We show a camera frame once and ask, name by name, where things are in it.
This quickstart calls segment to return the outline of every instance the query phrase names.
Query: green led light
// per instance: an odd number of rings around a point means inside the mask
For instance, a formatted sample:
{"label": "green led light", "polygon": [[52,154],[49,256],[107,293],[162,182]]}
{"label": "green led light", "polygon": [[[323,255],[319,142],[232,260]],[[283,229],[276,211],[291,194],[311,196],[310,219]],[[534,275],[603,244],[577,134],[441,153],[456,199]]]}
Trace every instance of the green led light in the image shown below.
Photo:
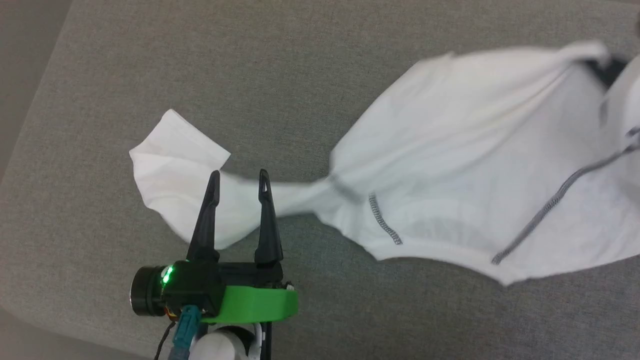
{"label": "green led light", "polygon": [[162,278],[162,285],[166,285],[166,283],[169,282],[169,279],[171,278],[171,273],[173,272],[173,266],[169,266],[166,269],[166,273],[164,274],[163,278]]}

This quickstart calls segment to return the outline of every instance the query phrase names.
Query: gray upholstered couch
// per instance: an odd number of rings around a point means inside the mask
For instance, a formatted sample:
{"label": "gray upholstered couch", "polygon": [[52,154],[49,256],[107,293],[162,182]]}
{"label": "gray upholstered couch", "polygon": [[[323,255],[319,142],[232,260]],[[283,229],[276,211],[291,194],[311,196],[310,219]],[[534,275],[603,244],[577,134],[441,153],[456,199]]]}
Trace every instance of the gray upholstered couch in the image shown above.
{"label": "gray upholstered couch", "polygon": [[[45,330],[24,331],[38,344],[48,331],[153,355],[166,320],[134,316],[129,283],[186,244],[142,204],[127,151],[168,108],[231,151],[225,170],[311,181],[418,59],[583,38],[630,56],[638,9],[606,0],[73,1],[0,185],[0,306],[12,314],[0,322],[14,334],[0,337],[0,357],[20,343],[13,316]],[[436,261],[377,263],[312,216],[285,218],[280,231],[301,303],[275,326],[277,359],[640,356],[638,258],[503,288]],[[250,259],[255,240],[222,256]],[[54,348],[25,346],[11,357],[56,358]],[[108,354],[93,349],[66,357]]]}

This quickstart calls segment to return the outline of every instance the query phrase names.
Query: cloth garment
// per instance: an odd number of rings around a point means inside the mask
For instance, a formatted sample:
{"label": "cloth garment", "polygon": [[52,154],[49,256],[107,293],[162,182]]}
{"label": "cloth garment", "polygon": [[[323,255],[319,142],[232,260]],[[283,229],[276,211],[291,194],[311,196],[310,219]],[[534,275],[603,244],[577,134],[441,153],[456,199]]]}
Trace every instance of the cloth garment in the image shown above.
{"label": "cloth garment", "polygon": [[[504,285],[634,256],[640,202],[621,162],[582,176],[492,263],[572,173],[628,145],[630,124],[605,116],[607,93],[579,63],[608,58],[601,43],[577,42],[420,61],[335,146],[328,177],[272,183],[276,213],[315,213],[379,260],[446,261]],[[229,153],[173,110],[130,153],[145,204],[189,241]],[[258,226],[260,206],[256,181],[222,172],[220,190],[223,249]]]}

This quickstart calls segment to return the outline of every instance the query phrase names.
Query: white fabric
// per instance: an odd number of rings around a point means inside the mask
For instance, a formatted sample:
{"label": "white fabric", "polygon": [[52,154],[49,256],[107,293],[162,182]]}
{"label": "white fabric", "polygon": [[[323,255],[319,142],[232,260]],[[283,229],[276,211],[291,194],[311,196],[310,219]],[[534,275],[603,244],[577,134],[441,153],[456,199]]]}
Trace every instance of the white fabric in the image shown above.
{"label": "white fabric", "polygon": [[[327,178],[272,184],[276,213],[313,212],[376,259],[446,261],[505,285],[634,256],[640,210],[619,165],[581,178],[491,264],[572,172],[623,146],[628,124],[600,119],[602,86],[576,63],[607,57],[602,44],[581,42],[418,62],[337,144]],[[145,204],[186,241],[209,174],[228,156],[172,110],[131,151]],[[223,172],[220,195],[224,248],[258,226],[257,182]]]}
{"label": "white fabric", "polygon": [[[607,121],[622,130],[640,126],[640,56],[626,67],[605,96],[603,113]],[[618,142],[624,143],[624,131],[617,131]],[[621,187],[626,196],[640,204],[640,155],[628,156],[616,164]]]}

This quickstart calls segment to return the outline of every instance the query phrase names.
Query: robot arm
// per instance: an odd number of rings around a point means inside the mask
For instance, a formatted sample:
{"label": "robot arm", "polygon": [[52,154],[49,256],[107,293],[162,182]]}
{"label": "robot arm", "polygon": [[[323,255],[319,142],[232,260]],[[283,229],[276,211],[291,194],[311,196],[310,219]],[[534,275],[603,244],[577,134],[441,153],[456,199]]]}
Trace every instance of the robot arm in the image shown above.
{"label": "robot arm", "polygon": [[[282,282],[282,246],[265,170],[260,171],[258,199],[262,214],[253,263],[218,262],[214,234],[220,173],[214,171],[186,260],[170,266],[144,266],[136,273],[130,294],[134,312],[166,315],[177,322],[170,359],[270,360],[271,323],[297,313],[298,294],[290,283]],[[208,333],[214,323],[252,324],[253,333],[237,326]]]}

